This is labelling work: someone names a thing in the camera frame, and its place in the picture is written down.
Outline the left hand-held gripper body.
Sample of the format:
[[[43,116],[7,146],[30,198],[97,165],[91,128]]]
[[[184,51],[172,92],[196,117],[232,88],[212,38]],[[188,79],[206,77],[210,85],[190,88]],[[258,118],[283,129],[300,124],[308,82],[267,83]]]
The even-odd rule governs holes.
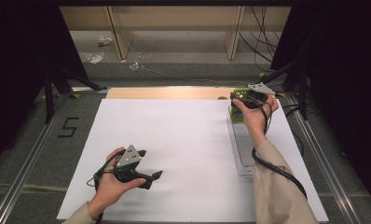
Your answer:
[[[114,174],[118,181],[127,183],[133,179],[142,178],[136,171],[142,157],[134,145],[129,145],[126,149],[119,152],[119,157],[114,167]]]

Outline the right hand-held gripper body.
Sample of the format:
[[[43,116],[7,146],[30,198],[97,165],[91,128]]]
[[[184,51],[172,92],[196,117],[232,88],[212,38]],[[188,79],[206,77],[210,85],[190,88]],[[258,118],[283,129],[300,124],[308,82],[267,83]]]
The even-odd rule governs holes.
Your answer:
[[[249,84],[246,88],[234,90],[234,98],[243,102],[250,109],[258,108],[267,101],[269,95],[275,94],[276,92],[264,83]]]

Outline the green cartoon phone case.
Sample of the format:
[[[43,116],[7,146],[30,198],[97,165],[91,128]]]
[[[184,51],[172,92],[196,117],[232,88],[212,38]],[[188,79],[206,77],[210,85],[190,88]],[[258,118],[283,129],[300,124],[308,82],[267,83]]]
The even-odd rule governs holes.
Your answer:
[[[230,100],[233,101],[234,99],[238,99],[246,107],[249,107],[252,104],[252,101],[251,101],[251,97],[248,94],[248,92],[249,92],[249,89],[247,89],[247,88],[237,88],[232,93],[230,93]],[[230,114],[231,120],[233,122],[242,122],[243,121],[243,114],[235,106],[234,103],[231,103],[231,107],[229,109],[229,114]]]

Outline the clear plastic tray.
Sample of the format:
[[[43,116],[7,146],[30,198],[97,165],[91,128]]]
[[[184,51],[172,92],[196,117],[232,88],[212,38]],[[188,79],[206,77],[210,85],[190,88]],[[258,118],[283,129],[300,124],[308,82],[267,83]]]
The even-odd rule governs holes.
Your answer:
[[[254,159],[252,157],[254,143],[242,118],[232,116],[231,106],[227,108],[227,112],[227,128],[237,173],[240,176],[252,176],[254,174]]]

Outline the person's right hand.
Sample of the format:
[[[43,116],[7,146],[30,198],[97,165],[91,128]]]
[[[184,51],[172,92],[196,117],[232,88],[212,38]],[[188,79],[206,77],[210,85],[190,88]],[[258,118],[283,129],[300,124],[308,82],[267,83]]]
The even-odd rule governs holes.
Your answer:
[[[243,102],[234,99],[232,103],[242,112],[245,123],[255,147],[267,140],[266,128],[271,115],[279,108],[277,99],[269,95],[261,108],[250,109]]]

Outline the person's left hand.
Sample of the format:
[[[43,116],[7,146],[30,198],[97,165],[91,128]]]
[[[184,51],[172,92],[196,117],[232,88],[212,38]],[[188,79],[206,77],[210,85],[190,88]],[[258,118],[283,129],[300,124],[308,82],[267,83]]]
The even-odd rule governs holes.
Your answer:
[[[97,192],[88,202],[89,214],[96,219],[107,207],[116,203],[130,189],[140,187],[145,179],[137,178],[130,182],[119,182],[112,173],[103,174]]]

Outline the black metal stand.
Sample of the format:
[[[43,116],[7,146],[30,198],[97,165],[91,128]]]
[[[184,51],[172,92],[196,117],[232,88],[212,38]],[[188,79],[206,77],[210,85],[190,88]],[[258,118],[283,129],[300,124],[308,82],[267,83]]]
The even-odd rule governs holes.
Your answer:
[[[46,102],[46,123],[49,123],[54,116],[54,98],[52,93],[52,86],[54,86],[60,94],[69,95],[72,88],[68,79],[75,79],[79,83],[95,90],[106,90],[106,87],[90,81],[86,76],[81,76],[62,66],[51,66],[47,69],[44,78],[45,102]]]
[[[286,78],[282,83],[282,88],[285,91],[293,91],[295,88],[298,88],[299,111],[304,120],[308,119],[306,114],[306,73],[306,67],[303,65],[303,63],[297,63],[295,60],[292,60],[284,67],[261,79],[264,84],[268,84],[270,81],[273,81],[281,75],[286,75]]]

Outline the white board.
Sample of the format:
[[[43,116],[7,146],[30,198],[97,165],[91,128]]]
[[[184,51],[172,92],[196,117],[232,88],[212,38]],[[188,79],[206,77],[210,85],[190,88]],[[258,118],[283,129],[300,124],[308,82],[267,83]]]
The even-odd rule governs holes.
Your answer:
[[[135,223],[252,223],[253,179],[239,175],[227,100],[102,100],[58,217],[95,193],[87,182],[118,147],[146,152],[137,170],[161,172],[150,189],[132,189],[104,220]]]

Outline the light wooden table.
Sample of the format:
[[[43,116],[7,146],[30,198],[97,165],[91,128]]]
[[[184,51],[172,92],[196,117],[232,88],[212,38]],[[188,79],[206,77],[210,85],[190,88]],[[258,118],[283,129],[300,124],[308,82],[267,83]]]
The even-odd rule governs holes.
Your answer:
[[[234,88],[225,87],[146,87],[112,88],[107,99],[228,99]]]

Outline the dark curtain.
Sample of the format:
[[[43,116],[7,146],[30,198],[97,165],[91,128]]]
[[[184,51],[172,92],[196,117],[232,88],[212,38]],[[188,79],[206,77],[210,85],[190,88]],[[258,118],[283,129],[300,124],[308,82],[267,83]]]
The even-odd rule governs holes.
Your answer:
[[[302,49],[310,88],[371,195],[371,0],[285,0],[291,7],[272,67]]]
[[[87,76],[60,8],[0,0],[0,155],[22,125],[46,74]]]

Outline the light wooden shelf unit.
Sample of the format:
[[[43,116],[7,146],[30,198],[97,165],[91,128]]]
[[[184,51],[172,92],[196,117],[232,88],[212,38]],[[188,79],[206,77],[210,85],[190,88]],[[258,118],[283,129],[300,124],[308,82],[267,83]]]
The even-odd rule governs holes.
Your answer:
[[[289,7],[61,7],[71,31],[109,31],[117,57],[127,58],[136,31],[215,31],[223,34],[227,57],[236,55],[239,33],[281,32]]]

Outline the aluminium rail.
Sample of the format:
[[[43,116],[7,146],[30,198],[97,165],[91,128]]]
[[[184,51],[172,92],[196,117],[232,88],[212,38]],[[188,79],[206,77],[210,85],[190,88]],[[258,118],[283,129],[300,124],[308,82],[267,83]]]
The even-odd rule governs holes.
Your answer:
[[[54,104],[54,111],[51,117],[44,122],[39,129],[38,136],[34,140],[34,144],[28,150],[27,157],[22,161],[21,168],[16,172],[16,176],[11,184],[6,189],[6,194],[0,202],[0,224],[5,224],[13,207],[21,195],[21,191],[27,182],[34,166],[48,141],[48,137],[52,130],[52,126],[56,122],[63,105],[67,101],[67,95],[60,95]]]
[[[294,109],[288,116],[293,114],[300,129],[300,136],[306,141],[305,145],[309,147],[310,153],[316,160],[319,170],[322,173],[325,183],[330,189],[332,197],[336,201],[336,205],[340,210],[347,224],[361,224],[361,220],[355,211],[355,207],[350,199],[350,196],[345,191],[340,183],[338,175],[335,173],[333,166],[329,163],[327,156],[323,152],[323,148],[309,125],[309,121],[301,113],[301,106],[304,105],[297,100],[295,95],[290,92],[286,94],[286,101],[289,105],[293,105]]]

